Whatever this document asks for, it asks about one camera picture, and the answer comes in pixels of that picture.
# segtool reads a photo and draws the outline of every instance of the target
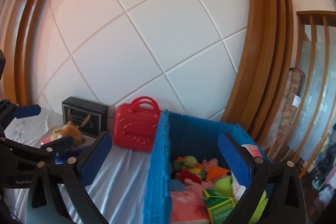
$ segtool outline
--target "yellow plush toy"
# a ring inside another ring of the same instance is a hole
[[[51,141],[57,140],[65,136],[73,137],[73,145],[80,145],[85,143],[85,138],[82,136],[82,133],[79,131],[79,128],[82,128],[90,120],[91,114],[89,114],[80,126],[76,126],[71,118],[70,109],[68,111],[68,123],[63,126],[61,129],[54,130],[53,135],[51,136]]]

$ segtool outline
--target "suitcase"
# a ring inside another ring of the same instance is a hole
[[[151,152],[160,114],[157,102],[147,96],[120,105],[115,112],[113,142],[120,147]]]

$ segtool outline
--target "toy pile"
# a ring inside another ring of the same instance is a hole
[[[255,147],[248,150],[255,156]],[[171,178],[174,224],[222,224],[246,189],[230,170],[218,166],[218,159],[200,164],[193,156],[178,157],[171,163]],[[258,222],[267,201],[264,191],[249,224]]]

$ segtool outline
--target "blue plastic crate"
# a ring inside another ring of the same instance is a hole
[[[170,223],[170,161],[187,155],[196,157],[198,162],[217,158],[219,166],[228,168],[218,148],[218,137],[223,132],[229,132],[239,145],[257,145],[239,125],[169,111],[161,114],[147,178],[144,224]]]

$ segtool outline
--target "metal screw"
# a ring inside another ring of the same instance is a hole
[[[37,167],[38,168],[42,168],[44,166],[44,161],[40,161],[38,164],[37,164]]]
[[[254,161],[258,164],[262,164],[264,162],[264,159],[262,157],[255,157]]]
[[[287,165],[289,167],[294,167],[294,163],[291,160],[287,161]]]
[[[75,157],[68,158],[68,163],[69,164],[74,164],[75,162],[76,162],[76,158]]]

